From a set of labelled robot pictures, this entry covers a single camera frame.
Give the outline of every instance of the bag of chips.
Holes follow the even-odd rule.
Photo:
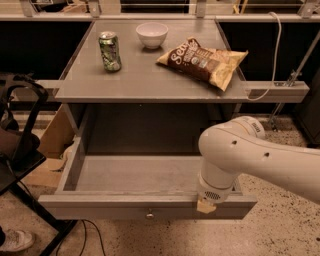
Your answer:
[[[247,56],[246,52],[202,48],[190,37],[177,48],[162,55],[157,62],[207,81],[225,91],[233,71]]]

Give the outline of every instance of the white cable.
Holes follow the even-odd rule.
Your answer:
[[[275,12],[269,12],[269,14],[276,18],[278,21],[278,25],[279,25],[279,30],[278,30],[278,37],[277,37],[277,43],[276,43],[276,49],[274,51],[274,60],[273,60],[273,71],[272,71],[272,79],[271,79],[271,84],[269,86],[269,88],[264,92],[264,94],[262,94],[261,96],[259,96],[258,98],[250,98],[249,96],[247,97],[248,100],[250,101],[257,101],[262,99],[264,96],[267,95],[267,93],[270,91],[271,86],[274,84],[274,78],[275,78],[275,74],[276,74],[276,69],[277,69],[277,58],[278,58],[278,48],[279,48],[279,44],[280,44],[280,37],[281,37],[281,32],[282,32],[282,26],[281,26],[281,22],[280,19],[278,17],[278,15]]]

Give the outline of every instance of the white bowl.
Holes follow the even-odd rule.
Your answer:
[[[168,27],[161,23],[148,22],[139,25],[136,32],[146,48],[157,49],[166,39]]]

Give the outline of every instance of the black cable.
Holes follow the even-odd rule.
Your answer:
[[[102,253],[103,253],[104,256],[106,256],[106,252],[105,252],[105,250],[104,250],[103,241],[102,241],[102,236],[101,236],[101,233],[100,233],[99,228],[97,227],[96,224],[94,224],[94,223],[93,223],[92,221],[90,221],[90,220],[83,220],[83,221],[89,222],[90,224],[92,224],[92,225],[96,228],[96,230],[97,230],[97,232],[98,232],[98,235],[99,235],[99,239],[100,239],[100,245],[101,245]]]
[[[86,243],[87,243],[87,227],[86,227],[86,223],[81,220],[82,224],[83,224],[83,227],[84,227],[84,241],[83,241],[83,246],[82,246],[82,250],[79,254],[79,256],[82,255],[83,251],[84,251],[84,248],[86,247]]]

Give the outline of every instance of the drawer handle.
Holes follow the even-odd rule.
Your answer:
[[[154,219],[154,215],[152,213],[152,209],[149,209],[149,212],[146,214],[146,219],[147,220],[153,220]]]

